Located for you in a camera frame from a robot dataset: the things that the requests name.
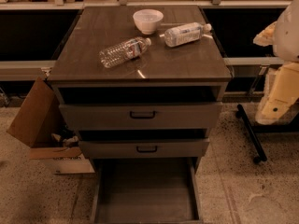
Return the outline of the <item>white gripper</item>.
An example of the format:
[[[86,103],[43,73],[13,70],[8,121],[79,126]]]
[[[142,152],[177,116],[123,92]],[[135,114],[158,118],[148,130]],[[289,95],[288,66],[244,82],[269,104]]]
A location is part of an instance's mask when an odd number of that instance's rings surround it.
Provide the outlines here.
[[[266,47],[273,44],[276,22],[272,22],[253,38],[253,43]],[[299,99],[299,63],[284,63],[279,69],[270,68],[265,77],[263,98],[255,120],[270,125],[282,118]]]

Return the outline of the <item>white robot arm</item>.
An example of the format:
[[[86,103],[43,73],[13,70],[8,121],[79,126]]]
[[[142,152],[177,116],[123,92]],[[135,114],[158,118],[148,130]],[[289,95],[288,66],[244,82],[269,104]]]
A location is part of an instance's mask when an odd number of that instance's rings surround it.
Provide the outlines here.
[[[283,61],[275,73],[272,86],[264,92],[255,120],[273,124],[299,99],[299,0],[292,0],[278,19],[258,33],[253,43],[271,45]]]

